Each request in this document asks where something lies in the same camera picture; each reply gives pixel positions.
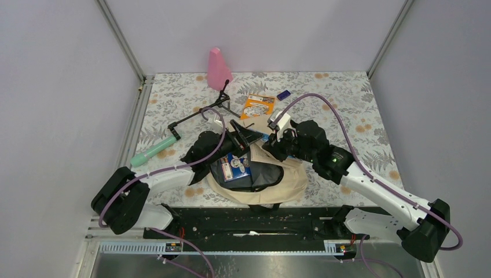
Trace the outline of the beige canvas backpack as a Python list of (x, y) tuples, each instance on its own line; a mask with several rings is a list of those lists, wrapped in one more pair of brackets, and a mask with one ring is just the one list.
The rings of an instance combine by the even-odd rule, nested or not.
[[(267, 115), (239, 120), (239, 123), (251, 130), (269, 135)], [(220, 160), (211, 165), (206, 181), (218, 195), (250, 207), (266, 204), (279, 205), (301, 199), (309, 183), (303, 165), (291, 169), (275, 164), (254, 162), (247, 152), (251, 176), (225, 182)]]

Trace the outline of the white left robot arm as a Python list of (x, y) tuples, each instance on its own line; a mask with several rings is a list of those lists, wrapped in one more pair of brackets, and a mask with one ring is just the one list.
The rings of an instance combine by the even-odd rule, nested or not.
[(220, 133), (208, 130), (199, 134), (195, 143), (180, 160), (171, 165), (137, 175), (123, 166), (113, 173), (91, 201), (99, 216), (98, 225), (121, 235), (133, 228), (157, 229), (164, 237), (179, 232), (179, 223), (165, 205), (147, 202), (150, 196), (176, 187), (193, 185), (210, 172), (210, 166), (228, 154), (243, 156), (263, 134), (244, 127), (235, 120), (225, 122), (220, 113)]

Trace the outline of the blue picture book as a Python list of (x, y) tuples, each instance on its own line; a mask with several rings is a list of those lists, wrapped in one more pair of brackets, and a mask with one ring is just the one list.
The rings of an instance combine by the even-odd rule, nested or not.
[(251, 176), (247, 155), (238, 157), (229, 153), (220, 159), (220, 164), (225, 182)]

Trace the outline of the green tube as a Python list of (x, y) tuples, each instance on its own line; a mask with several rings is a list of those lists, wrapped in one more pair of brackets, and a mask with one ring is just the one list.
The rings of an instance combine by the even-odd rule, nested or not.
[(155, 144), (144, 152), (136, 154), (130, 159), (130, 164), (132, 167), (140, 167), (145, 164), (149, 159), (156, 156), (159, 152), (165, 150), (169, 146), (177, 142), (178, 139), (174, 136), (167, 137), (161, 142)]

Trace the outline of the blue booklet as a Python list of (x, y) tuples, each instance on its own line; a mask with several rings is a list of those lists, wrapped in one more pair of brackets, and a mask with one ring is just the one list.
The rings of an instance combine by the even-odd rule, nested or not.
[(265, 151), (262, 146), (268, 141), (268, 135), (262, 133), (262, 138), (257, 142), (250, 145), (250, 160), (254, 162), (275, 164), (281, 167), (297, 168), (302, 165), (302, 161), (299, 159), (288, 157), (284, 161), (279, 161), (272, 156), (269, 152)]

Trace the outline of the orange booklet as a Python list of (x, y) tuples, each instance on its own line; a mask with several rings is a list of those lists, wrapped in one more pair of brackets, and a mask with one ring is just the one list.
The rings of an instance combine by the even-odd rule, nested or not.
[(262, 115), (271, 115), (275, 102), (275, 97), (250, 94), (244, 104), (240, 119), (244, 120)]

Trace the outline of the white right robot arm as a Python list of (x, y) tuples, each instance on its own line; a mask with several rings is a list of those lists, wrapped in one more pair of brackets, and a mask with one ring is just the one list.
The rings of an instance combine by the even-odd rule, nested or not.
[(279, 161), (295, 158), (309, 162), (325, 180), (365, 196), (385, 211), (363, 212), (343, 206), (332, 223), (335, 236), (345, 239), (352, 233), (378, 237), (399, 244), (423, 262), (433, 262), (439, 251), (463, 246), (461, 233), (450, 223), (450, 206), (441, 199), (431, 202), (386, 181), (370, 170), (356, 155), (340, 115), (334, 113), (348, 148), (331, 144), (325, 130), (315, 121), (296, 123), (287, 114), (305, 94), (268, 119), (272, 130), (264, 150)]

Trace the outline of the black compass tool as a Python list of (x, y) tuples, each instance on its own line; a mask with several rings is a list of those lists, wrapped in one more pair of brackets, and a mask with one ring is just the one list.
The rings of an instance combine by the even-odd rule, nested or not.
[[(226, 111), (228, 111), (230, 114), (240, 118), (240, 115), (238, 113), (235, 113), (234, 111), (231, 110), (230, 108), (230, 96), (228, 94), (225, 93), (225, 89), (227, 88), (228, 84), (230, 83), (230, 79), (227, 79), (224, 83), (224, 86), (223, 88), (219, 91), (219, 96), (218, 98), (216, 99), (216, 101), (208, 106), (206, 106), (206, 108), (214, 108), (214, 107), (218, 107), (218, 108), (223, 108), (225, 109)], [(186, 116), (176, 122), (172, 122), (170, 123), (168, 126), (167, 126), (167, 129), (170, 131), (171, 135), (178, 141), (181, 139), (181, 136), (178, 134), (178, 132), (176, 131), (176, 127), (184, 122), (184, 121), (187, 121), (191, 118), (193, 118), (194, 116), (198, 115), (201, 113), (201, 111), (204, 109), (203, 108), (199, 108), (197, 112), (194, 112), (192, 113), (191, 115), (189, 116)]]

